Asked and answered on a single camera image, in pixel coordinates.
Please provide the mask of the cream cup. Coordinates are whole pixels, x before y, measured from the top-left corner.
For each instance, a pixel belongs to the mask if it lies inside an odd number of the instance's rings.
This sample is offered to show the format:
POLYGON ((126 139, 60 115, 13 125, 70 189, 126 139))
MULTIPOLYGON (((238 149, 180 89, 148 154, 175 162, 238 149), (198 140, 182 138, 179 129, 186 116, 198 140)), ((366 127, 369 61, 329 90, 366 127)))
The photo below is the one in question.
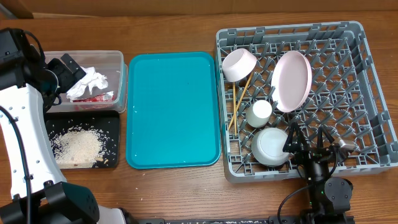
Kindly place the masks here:
POLYGON ((266 100, 258 100, 246 110, 246 121, 254 128, 267 124, 272 114, 272 106, 266 100))

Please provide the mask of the wooden chopstick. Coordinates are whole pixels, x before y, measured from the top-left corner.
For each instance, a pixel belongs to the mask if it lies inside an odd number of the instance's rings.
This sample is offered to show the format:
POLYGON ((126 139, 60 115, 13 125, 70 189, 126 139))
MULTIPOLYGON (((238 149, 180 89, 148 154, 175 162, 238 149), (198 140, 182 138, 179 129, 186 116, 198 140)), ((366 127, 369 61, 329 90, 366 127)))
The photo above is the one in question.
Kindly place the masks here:
POLYGON ((237 118, 236 118, 236 82, 233 82, 233 123, 234 123, 234 135, 237 135, 237 118))
MULTIPOLYGON (((250 73, 249 78, 247 79, 246 84, 245 84, 245 87, 244 87, 244 89, 243 89, 243 92, 242 92, 242 94, 241 94, 241 96, 240 96, 240 98, 239 98, 239 101, 236 103, 236 118, 237 118, 237 115, 238 115, 238 111, 239 111, 240 104, 241 104, 241 102, 242 102, 242 100, 243 100, 243 97, 244 97, 245 94, 246 94, 246 90, 247 90, 248 87, 249 87, 249 84, 250 84, 250 82, 251 82, 252 77, 253 77, 253 73, 250 73)), ((233 123, 233 118, 232 118, 231 121, 229 122, 228 130, 231 128, 232 124, 234 124, 234 123, 233 123)))

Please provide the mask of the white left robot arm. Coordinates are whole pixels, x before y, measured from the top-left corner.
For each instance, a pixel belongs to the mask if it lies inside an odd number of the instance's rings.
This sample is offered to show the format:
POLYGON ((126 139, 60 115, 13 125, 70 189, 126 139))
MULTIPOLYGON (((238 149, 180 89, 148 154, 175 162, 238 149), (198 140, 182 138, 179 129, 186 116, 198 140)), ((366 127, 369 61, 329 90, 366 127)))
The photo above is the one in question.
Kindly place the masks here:
POLYGON ((1 30, 1 130, 12 180, 1 221, 134 223, 125 209, 101 206, 90 189, 68 183, 57 165, 44 115, 85 72, 69 55, 47 62, 32 38, 26 30, 1 30))

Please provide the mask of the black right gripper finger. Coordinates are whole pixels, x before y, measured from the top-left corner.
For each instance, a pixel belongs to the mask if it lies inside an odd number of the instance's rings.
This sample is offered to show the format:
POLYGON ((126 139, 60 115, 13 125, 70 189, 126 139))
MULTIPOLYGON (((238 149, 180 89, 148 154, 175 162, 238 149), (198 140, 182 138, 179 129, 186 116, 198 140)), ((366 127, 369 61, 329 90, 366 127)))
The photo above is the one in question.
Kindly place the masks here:
POLYGON ((329 142, 328 147, 330 147, 333 144, 333 142, 335 141, 335 139, 332 137, 332 135, 327 131, 327 129, 324 126, 319 126, 318 131, 317 131, 317 149, 326 149, 327 148, 323 145, 324 137, 326 137, 326 139, 329 142))
POLYGON ((297 122, 293 122, 289 126, 289 133, 282 151, 288 153, 308 151, 307 140, 297 122))

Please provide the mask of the grey bowl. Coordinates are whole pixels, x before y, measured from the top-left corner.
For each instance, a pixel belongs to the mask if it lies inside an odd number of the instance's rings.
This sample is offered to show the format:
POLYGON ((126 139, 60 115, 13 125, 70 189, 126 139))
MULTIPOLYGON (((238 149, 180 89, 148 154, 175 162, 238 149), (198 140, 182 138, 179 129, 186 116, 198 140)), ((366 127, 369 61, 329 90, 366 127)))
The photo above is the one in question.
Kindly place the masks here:
POLYGON ((278 128, 266 128, 257 132, 251 141, 253 156, 265 166, 282 165, 289 158, 289 153, 283 151, 287 137, 287 133, 278 128))

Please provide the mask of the red snack wrapper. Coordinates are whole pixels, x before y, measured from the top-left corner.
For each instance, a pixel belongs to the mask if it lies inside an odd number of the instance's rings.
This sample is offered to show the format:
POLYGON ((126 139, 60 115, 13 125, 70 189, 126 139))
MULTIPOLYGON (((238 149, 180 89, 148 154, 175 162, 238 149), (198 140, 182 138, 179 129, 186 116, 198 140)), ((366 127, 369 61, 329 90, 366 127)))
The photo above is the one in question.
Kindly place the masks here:
POLYGON ((106 93, 102 93, 100 95, 96 95, 90 98, 85 98, 85 99, 75 99, 72 100, 72 102, 107 102, 107 101, 113 101, 114 100, 114 92, 109 91, 106 93))

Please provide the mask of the white napkin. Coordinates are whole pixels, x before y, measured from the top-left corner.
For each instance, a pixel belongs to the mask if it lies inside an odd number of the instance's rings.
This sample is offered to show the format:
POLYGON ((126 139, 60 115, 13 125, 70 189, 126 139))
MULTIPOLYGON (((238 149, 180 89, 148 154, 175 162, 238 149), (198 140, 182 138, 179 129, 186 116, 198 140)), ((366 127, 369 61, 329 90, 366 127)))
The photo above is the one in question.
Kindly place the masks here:
POLYGON ((94 87, 100 90, 108 87, 107 77, 98 73, 95 67, 81 67, 81 69, 86 75, 67 91, 67 98, 71 101, 83 96, 86 88, 89 89, 89 93, 92 95, 94 87))

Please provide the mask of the pink bowl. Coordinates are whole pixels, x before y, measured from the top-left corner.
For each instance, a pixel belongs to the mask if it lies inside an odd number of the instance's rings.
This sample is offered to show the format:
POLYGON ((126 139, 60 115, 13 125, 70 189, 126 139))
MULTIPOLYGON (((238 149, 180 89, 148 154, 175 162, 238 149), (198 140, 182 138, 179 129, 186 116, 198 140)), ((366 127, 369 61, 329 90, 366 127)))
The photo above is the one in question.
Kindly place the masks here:
POLYGON ((225 57, 222 70, 228 82, 237 82, 249 75, 257 64, 257 58, 246 49, 236 49, 225 57))

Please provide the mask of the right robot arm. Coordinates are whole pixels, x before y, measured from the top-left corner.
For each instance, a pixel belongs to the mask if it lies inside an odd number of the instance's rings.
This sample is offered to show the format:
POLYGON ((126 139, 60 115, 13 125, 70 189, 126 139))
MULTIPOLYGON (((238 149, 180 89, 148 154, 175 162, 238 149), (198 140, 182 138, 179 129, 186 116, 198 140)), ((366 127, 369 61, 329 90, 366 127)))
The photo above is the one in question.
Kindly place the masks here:
POLYGON ((334 138, 322 126, 317 131, 317 145, 312 147, 304 137, 298 123, 289 126, 289 133, 283 151, 293 155, 292 163, 297 166, 299 176, 307 185, 292 192, 280 203, 277 211, 279 223, 354 223, 346 216, 350 210, 353 184, 333 174, 337 165, 347 160, 356 149, 353 141, 334 138), (293 218, 281 216, 283 205, 294 195, 306 190, 311 208, 302 210, 293 218))

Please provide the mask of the pink plate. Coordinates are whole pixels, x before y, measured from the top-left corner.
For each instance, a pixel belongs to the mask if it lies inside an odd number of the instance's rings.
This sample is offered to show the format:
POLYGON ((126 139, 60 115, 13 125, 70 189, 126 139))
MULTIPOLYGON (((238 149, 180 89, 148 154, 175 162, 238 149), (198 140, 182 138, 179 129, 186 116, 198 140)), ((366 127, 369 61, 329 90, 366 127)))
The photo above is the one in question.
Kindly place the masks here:
POLYGON ((271 86, 275 88, 272 99, 277 109, 284 113, 301 107, 312 85, 312 68, 299 51, 288 51, 278 60, 272 74, 271 86))

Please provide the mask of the rice grains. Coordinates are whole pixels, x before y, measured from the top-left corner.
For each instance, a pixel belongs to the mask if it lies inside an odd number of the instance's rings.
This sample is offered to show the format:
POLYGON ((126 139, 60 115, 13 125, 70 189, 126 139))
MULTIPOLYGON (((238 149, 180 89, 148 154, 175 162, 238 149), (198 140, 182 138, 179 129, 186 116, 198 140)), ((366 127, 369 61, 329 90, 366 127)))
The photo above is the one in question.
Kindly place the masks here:
POLYGON ((57 165, 61 169, 91 168, 104 161, 108 137, 102 130, 70 128, 50 138, 57 165))

